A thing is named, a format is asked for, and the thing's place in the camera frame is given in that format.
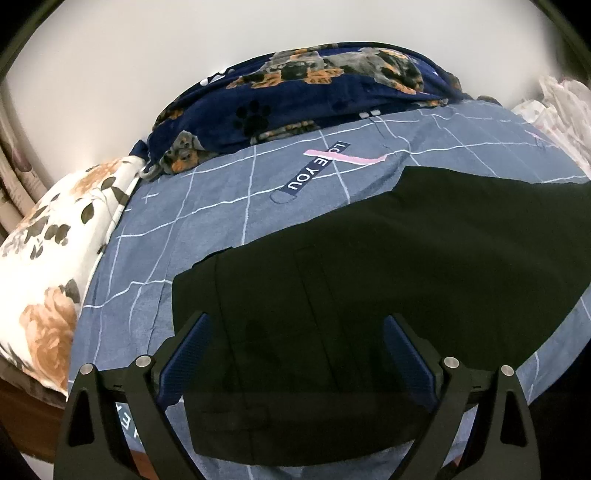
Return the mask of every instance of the curtain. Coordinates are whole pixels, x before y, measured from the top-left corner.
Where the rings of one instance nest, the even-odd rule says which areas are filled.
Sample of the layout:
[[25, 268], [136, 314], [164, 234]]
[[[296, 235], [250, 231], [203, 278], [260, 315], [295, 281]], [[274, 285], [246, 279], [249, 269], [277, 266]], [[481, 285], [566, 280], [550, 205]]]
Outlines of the curtain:
[[26, 159], [0, 98], [0, 241], [12, 232], [47, 193]]

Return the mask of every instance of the blue bed sheet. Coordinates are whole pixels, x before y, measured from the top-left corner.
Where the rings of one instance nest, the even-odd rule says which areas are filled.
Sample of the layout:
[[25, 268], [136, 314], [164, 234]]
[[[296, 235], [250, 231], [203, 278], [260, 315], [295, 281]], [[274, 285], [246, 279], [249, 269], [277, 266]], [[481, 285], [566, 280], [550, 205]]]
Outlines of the blue bed sheet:
[[[314, 159], [310, 150], [326, 151], [335, 143], [346, 145], [341, 149], [346, 157], [328, 161], [309, 179], [300, 176], [302, 185], [296, 189], [287, 187]], [[143, 182], [87, 292], [72, 347], [70, 386], [82, 364], [93, 362], [99, 369], [127, 366], [174, 334], [171, 283], [178, 273], [217, 250], [391, 190], [406, 165], [531, 183], [588, 181], [562, 150], [521, 117], [491, 103], [467, 100], [374, 115], [254, 145], [192, 171]], [[529, 402], [570, 366], [591, 338], [590, 303], [587, 290], [554, 334], [518, 366]], [[129, 444], [141, 450], [127, 406], [118, 405], [118, 410]], [[465, 414], [449, 459], [465, 447], [474, 413]], [[410, 448], [396, 446], [329, 465], [238, 465], [193, 452], [182, 402], [169, 407], [167, 415], [208, 479], [387, 479]]]

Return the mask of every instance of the pink strip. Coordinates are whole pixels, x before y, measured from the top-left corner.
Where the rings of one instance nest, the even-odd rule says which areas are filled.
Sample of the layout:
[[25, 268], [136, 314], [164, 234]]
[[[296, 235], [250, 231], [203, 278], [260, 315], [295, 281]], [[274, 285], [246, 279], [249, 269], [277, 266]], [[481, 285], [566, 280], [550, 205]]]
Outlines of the pink strip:
[[353, 163], [355, 165], [373, 165], [374, 163], [379, 163], [386, 160], [387, 157], [387, 155], [383, 155], [379, 158], [350, 157], [348, 155], [343, 155], [342, 153], [322, 152], [320, 150], [307, 150], [304, 152], [304, 155], [309, 157], [325, 158], [327, 160], [344, 161], [347, 163]]

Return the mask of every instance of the blue gripper pad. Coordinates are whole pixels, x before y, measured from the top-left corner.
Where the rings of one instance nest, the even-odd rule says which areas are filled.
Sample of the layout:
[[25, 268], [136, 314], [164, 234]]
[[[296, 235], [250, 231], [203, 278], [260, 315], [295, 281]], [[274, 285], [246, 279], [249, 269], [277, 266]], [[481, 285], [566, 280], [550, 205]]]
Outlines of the blue gripper pad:
[[384, 342], [411, 398], [429, 412], [433, 411], [439, 402], [435, 375], [391, 315], [384, 319]]
[[156, 402], [163, 410], [179, 402], [211, 337], [212, 321], [206, 313], [203, 313], [160, 374], [160, 389]]

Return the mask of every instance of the floral pillow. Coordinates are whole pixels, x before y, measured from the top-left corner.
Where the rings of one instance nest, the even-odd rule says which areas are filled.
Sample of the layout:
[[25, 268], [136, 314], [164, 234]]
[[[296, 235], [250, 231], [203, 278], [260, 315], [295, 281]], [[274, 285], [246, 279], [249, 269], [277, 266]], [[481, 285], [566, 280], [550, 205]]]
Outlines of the floral pillow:
[[86, 289], [144, 161], [117, 158], [57, 182], [0, 247], [0, 355], [66, 393]]

